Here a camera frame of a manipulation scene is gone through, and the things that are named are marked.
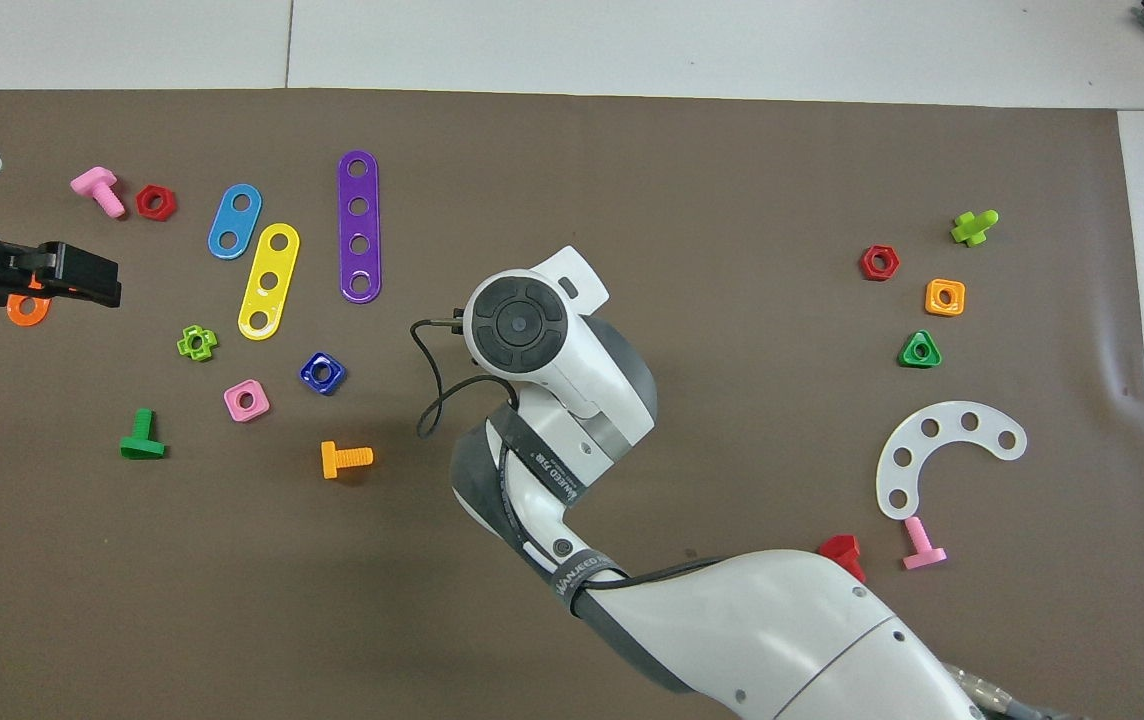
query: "white semicircular plate with holes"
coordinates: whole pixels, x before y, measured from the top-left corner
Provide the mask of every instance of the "white semicircular plate with holes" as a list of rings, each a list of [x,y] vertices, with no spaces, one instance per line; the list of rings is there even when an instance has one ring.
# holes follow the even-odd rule
[[[929,420],[937,427],[934,436],[928,434],[928,429],[932,428]],[[974,425],[974,428],[969,430],[964,420],[968,420],[968,425]],[[1006,433],[1011,434],[1011,443],[1002,438]],[[919,470],[923,469],[923,464],[937,448],[952,442],[970,442],[983,446],[1000,460],[1016,460],[1025,454],[1025,429],[1016,420],[979,402],[938,402],[897,425],[892,437],[883,445],[883,452],[879,454],[877,476],[874,478],[879,509],[892,520],[909,519],[919,512]],[[901,451],[909,452],[909,459]],[[898,454],[907,460],[905,465],[897,462]],[[892,505],[892,494],[897,491],[905,493],[906,501],[901,507]]]

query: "orange ring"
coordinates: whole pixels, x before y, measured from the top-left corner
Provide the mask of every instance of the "orange ring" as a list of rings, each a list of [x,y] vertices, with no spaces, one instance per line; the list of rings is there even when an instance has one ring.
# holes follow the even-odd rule
[[[29,286],[32,290],[40,290],[42,286],[38,284],[38,280],[29,278]],[[19,304],[25,300],[34,301],[34,309],[29,312],[23,312]],[[8,319],[21,327],[27,329],[31,325],[37,325],[43,322],[47,316],[47,306],[51,304],[50,296],[29,296],[29,295],[9,295],[8,296]]]

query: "gray strap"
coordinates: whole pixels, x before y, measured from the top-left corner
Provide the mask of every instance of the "gray strap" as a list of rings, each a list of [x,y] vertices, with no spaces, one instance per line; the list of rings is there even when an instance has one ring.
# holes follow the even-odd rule
[[[488,416],[488,420],[514,456],[518,457],[537,480],[540,480],[550,494],[559,498],[559,503],[572,507],[581,500],[581,496],[589,488],[577,478],[572,469],[563,464],[549,445],[546,445],[545,440],[541,440],[526,420],[514,413],[511,406],[498,408]]]
[[[572,557],[564,560],[563,565],[559,565],[559,569],[550,575],[550,587],[554,588],[554,595],[563,602],[569,612],[572,612],[572,601],[575,600],[575,594],[580,592],[581,585],[585,585],[591,575],[601,573],[604,570],[618,570],[625,575],[621,565],[618,565],[607,555],[593,547],[587,547],[572,553]]]

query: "orange bolt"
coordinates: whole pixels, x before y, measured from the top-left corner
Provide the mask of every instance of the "orange bolt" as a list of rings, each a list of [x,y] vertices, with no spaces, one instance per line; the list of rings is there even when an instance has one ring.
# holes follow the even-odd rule
[[[324,454],[324,477],[328,480],[336,478],[337,468],[362,468],[374,460],[372,448],[336,450],[336,443],[329,440],[319,443],[319,450]]]

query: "yellow strip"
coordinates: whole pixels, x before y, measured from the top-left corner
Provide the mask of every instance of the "yellow strip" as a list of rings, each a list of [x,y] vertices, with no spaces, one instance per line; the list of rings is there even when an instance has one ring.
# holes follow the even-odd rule
[[[272,245],[281,246],[283,238],[287,238],[287,247],[275,250]],[[278,331],[283,307],[288,301],[292,269],[297,264],[297,250],[301,250],[301,236],[297,236],[296,228],[275,223],[261,231],[256,255],[252,259],[252,274],[248,274],[248,287],[243,292],[243,309],[239,310],[239,332],[248,340],[265,340]],[[252,315],[257,312],[265,315],[267,323],[254,329]]]

